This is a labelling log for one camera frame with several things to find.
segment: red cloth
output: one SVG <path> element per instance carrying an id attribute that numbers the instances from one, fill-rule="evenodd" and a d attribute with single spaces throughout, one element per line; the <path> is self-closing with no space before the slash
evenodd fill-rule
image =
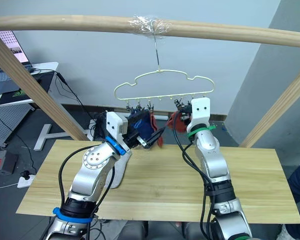
<path id="1" fill-rule="evenodd" d="M 175 120 L 176 114 L 177 114 L 177 112 L 175 111 L 169 118 L 168 122 L 166 123 L 166 125 L 170 129 L 174 128 L 174 120 Z M 180 117 L 181 117 L 181 112 L 178 114 L 178 117 L 175 120 L 175 130 L 178 133 L 185 133 L 187 131 L 187 126 L 185 125 L 185 123 L 183 121 L 181 121 Z"/>
<path id="2" fill-rule="evenodd" d="M 154 112 L 150 113 L 150 123 L 151 123 L 151 127 L 153 128 L 153 130 L 157 131 L 158 127 L 157 127 L 157 122 L 155 119 Z M 162 148 L 162 146 L 164 145 L 164 139 L 162 138 L 162 136 L 160 136 L 156 142 L 160 148 Z"/>

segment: power strip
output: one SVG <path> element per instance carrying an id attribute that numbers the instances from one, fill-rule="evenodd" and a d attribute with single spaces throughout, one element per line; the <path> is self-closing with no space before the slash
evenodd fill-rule
<path id="1" fill-rule="evenodd" d="M 30 185 L 32 184 L 32 182 L 34 181 L 36 175 L 29 175 L 29 179 L 26 180 L 23 176 L 21 176 L 19 178 L 19 182 L 18 185 L 16 186 L 18 189 L 23 189 L 23 188 L 27 188 L 30 187 Z"/>

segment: blue ring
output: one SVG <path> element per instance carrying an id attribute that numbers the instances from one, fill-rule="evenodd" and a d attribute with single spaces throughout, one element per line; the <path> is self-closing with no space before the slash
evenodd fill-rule
<path id="1" fill-rule="evenodd" d="M 76 218 L 76 217 L 65 216 L 60 212 L 59 207 L 55 207 L 52 212 L 58 217 L 58 219 L 71 222 L 71 223 L 88 224 L 91 223 L 93 220 L 93 218 Z"/>
<path id="2" fill-rule="evenodd" d="M 124 150 L 118 143 L 116 143 L 111 137 L 106 136 L 105 139 L 112 145 L 114 146 L 115 149 L 118 150 L 118 152 L 120 153 L 120 155 L 125 155 L 126 154 L 126 150 Z"/>

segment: mouse pad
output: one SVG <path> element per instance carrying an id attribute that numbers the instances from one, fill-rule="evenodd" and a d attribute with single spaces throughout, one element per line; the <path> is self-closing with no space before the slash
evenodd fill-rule
<path id="1" fill-rule="evenodd" d="M 40 74 L 34 74 L 32 75 L 34 79 L 40 84 L 40 86 L 48 92 L 51 81 L 54 77 L 54 72 L 44 72 Z M 13 103 L 13 102 L 18 102 L 22 100 L 28 100 L 30 97 L 26 95 L 26 93 L 19 89 L 18 91 L 11 91 L 11 92 L 6 92 L 3 93 L 2 96 L 0 97 L 0 105 L 1 104 L 8 104 L 8 103 Z"/>

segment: laptop screen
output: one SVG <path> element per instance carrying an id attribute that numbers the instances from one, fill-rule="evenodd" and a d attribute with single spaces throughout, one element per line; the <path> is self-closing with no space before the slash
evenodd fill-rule
<path id="1" fill-rule="evenodd" d="M 16 56 L 20 63 L 22 63 L 23 65 L 30 64 L 26 54 L 22 50 L 16 36 L 12 31 L 0 31 L 0 38 L 10 49 L 10 51 Z"/>

